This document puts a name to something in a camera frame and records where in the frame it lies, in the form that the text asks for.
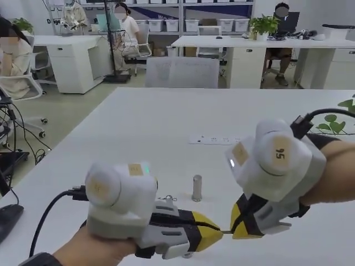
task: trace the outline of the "white table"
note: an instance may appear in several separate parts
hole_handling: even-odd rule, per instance
[[[355,50],[355,42],[350,40],[258,41],[237,36],[222,36],[222,39],[216,39],[215,36],[208,35],[184,35],[171,46],[229,48],[226,56],[227,87],[238,89],[260,88],[266,48],[301,48],[294,80],[306,89],[324,88],[336,49],[344,49],[347,54]],[[352,75],[347,75],[347,78],[351,81]]]
[[[47,47],[58,90],[84,94],[112,73],[108,42],[101,36],[35,36],[34,45]]]
[[[202,212],[228,229],[231,208],[242,191],[225,160],[227,147],[189,145],[189,136],[244,137],[255,133],[261,119],[292,121],[314,109],[336,106],[353,94],[341,90],[119,88],[15,187],[25,211],[0,246],[1,265],[17,265],[26,259],[46,206],[60,192],[82,184],[94,161],[148,160],[159,180],[158,197],[173,195],[179,208]],[[195,174],[203,177],[200,203],[191,200]],[[14,202],[9,193],[0,200],[0,207]],[[66,242],[85,220],[87,206],[70,198],[60,200],[43,226],[36,252],[53,252]],[[151,260],[132,256],[120,265],[348,266],[355,260],[354,208],[355,203],[320,204],[302,219],[287,219],[293,223],[288,232],[247,241],[226,236],[191,259],[166,262],[159,256]]]

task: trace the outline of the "number label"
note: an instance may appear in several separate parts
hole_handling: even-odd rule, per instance
[[[276,158],[278,159],[285,159],[285,149],[279,149],[279,150],[276,150]]]

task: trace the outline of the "white storage box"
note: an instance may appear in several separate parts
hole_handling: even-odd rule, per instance
[[[148,21],[146,19],[137,19],[136,22],[138,26],[141,24],[148,24]]]
[[[166,31],[167,32],[178,32],[179,31],[179,20],[178,19],[167,19]]]
[[[149,21],[149,30],[151,32],[161,32],[163,28],[162,19],[148,19],[148,21]]]
[[[222,32],[231,32],[233,30],[234,19],[220,18],[218,25],[222,27]]]
[[[323,27],[323,33],[326,36],[326,39],[345,40],[348,32],[349,29],[333,29]]]
[[[185,25],[186,25],[187,32],[197,32],[197,30],[199,29],[199,20],[198,19],[186,19]]]
[[[167,46],[166,50],[168,50],[169,57],[178,57],[179,56],[179,48],[178,47]]]
[[[249,19],[238,18],[235,20],[235,32],[246,32],[248,30]]]

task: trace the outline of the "woman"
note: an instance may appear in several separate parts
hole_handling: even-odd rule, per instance
[[[139,54],[138,43],[140,39],[139,27],[137,22],[129,14],[131,10],[125,3],[118,3],[115,15],[120,20],[121,35],[115,43],[115,64],[117,70],[128,70],[124,57],[132,54]]]
[[[0,76],[21,76],[29,66],[32,47],[21,30],[10,21],[0,18]],[[12,99],[29,92],[25,80],[0,79],[0,88]]]

